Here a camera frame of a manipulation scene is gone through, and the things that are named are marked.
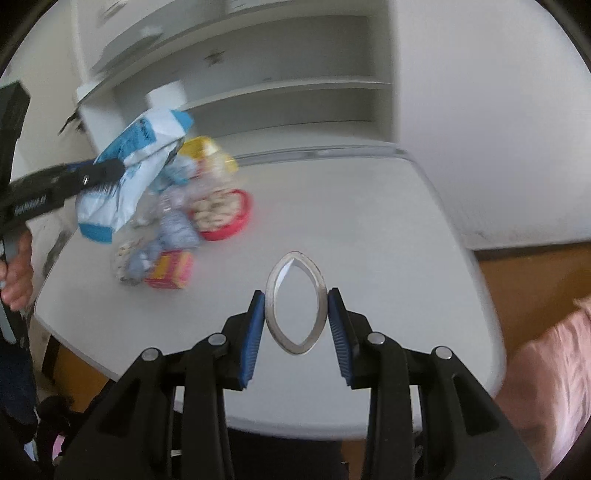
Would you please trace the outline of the left hand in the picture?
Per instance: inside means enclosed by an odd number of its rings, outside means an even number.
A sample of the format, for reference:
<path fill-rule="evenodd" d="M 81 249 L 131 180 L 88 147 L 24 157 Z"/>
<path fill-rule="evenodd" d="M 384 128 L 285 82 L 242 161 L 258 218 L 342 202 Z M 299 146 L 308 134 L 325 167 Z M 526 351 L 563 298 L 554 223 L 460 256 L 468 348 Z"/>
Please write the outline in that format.
<path fill-rule="evenodd" d="M 33 294 L 31 259 L 32 234 L 25 228 L 16 257 L 8 264 L 1 262 L 1 300 L 14 312 L 25 308 Z"/>

